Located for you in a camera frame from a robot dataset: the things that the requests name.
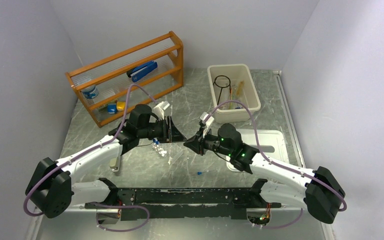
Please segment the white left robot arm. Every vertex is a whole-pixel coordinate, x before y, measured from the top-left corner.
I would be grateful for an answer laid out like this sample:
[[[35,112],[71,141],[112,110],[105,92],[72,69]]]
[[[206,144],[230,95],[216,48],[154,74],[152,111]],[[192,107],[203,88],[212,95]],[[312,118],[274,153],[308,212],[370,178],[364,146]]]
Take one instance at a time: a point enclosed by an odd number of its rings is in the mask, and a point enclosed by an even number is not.
[[[33,202],[39,215],[55,218],[68,207],[100,203],[112,208],[121,203],[117,186],[105,177],[80,182],[87,172],[138,147],[141,139],[158,144],[185,142],[186,137],[175,127],[171,105],[167,101],[154,108],[137,104],[127,121],[109,131],[98,142],[84,150],[58,160],[42,159],[25,190],[25,203]]]

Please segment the colourful plastic spoons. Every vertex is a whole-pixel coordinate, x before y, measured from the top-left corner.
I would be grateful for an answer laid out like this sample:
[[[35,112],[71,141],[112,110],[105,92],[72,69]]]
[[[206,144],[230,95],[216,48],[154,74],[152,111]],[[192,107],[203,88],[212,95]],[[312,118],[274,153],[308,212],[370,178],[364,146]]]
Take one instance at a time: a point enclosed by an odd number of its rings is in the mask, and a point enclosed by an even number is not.
[[[236,88],[231,86],[229,89],[230,89],[229,90],[229,99],[231,101],[237,100],[237,90],[236,90]],[[230,102],[229,105],[228,105],[228,109],[229,110],[233,110],[235,108],[236,108],[236,104],[234,102]]]

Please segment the black metal ring tripod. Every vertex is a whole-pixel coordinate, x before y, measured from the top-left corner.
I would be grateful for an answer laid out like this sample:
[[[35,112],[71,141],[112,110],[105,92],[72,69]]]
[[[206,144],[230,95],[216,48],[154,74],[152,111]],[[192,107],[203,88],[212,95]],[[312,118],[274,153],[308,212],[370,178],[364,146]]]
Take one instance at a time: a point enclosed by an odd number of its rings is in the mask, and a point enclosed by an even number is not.
[[[216,103],[220,104],[224,100],[229,100],[232,94],[232,80],[226,75],[217,75],[212,85],[214,90],[218,91],[216,95]]]

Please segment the tan test tube brush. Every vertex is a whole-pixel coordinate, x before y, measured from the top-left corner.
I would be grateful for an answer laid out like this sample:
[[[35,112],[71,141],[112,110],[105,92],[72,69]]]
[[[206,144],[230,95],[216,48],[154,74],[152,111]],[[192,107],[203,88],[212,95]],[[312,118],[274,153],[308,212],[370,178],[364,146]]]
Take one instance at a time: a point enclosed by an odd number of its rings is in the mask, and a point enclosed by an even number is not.
[[[235,87],[235,97],[237,100],[239,100],[243,95],[244,85],[245,85],[245,82],[242,80]]]

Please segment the clear plastic bag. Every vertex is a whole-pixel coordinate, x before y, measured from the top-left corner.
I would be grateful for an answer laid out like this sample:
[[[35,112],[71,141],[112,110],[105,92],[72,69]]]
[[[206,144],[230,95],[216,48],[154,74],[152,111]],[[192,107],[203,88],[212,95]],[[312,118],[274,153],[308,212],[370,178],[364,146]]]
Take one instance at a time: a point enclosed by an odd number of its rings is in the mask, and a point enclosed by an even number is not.
[[[167,163],[169,165],[173,165],[175,162],[177,162],[184,154],[184,151],[180,149],[179,146],[171,146],[170,144],[168,146],[164,146],[161,144],[158,140],[154,139],[154,142],[152,143],[152,148],[162,157],[167,159]]]

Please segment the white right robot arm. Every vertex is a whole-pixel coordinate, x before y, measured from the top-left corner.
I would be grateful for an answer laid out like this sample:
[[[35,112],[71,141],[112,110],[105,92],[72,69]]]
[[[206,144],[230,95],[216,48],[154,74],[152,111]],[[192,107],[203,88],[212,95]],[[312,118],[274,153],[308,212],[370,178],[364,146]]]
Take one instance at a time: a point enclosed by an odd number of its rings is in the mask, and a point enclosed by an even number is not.
[[[201,123],[183,145],[197,155],[211,151],[227,156],[237,171],[262,178],[249,197],[255,207],[265,203],[294,206],[325,224],[332,224],[338,212],[346,210],[345,191],[329,169],[299,167],[267,156],[256,140],[244,137],[230,123],[223,124],[216,135]]]

